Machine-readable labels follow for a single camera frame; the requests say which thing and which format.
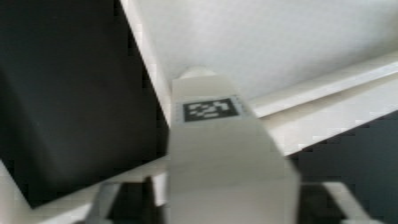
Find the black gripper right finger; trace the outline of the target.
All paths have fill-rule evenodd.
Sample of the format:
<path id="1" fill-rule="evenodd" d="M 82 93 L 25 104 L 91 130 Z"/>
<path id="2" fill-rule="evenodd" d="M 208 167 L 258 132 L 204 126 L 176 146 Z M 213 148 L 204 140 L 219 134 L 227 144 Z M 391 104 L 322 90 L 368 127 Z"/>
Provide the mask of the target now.
<path id="1" fill-rule="evenodd" d="M 346 185 L 341 182 L 323 182 L 322 185 L 345 214 L 339 224 L 386 224 L 368 215 Z"/>

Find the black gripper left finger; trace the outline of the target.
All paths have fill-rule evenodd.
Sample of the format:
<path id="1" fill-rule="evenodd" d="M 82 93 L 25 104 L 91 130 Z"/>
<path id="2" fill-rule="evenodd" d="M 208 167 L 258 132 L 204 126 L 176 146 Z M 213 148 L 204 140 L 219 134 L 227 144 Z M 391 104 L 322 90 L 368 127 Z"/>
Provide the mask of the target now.
<path id="1" fill-rule="evenodd" d="M 119 190 L 121 183 L 117 182 L 107 182 L 99 186 L 87 215 L 73 224 L 114 224 L 108 215 L 114 208 Z"/>

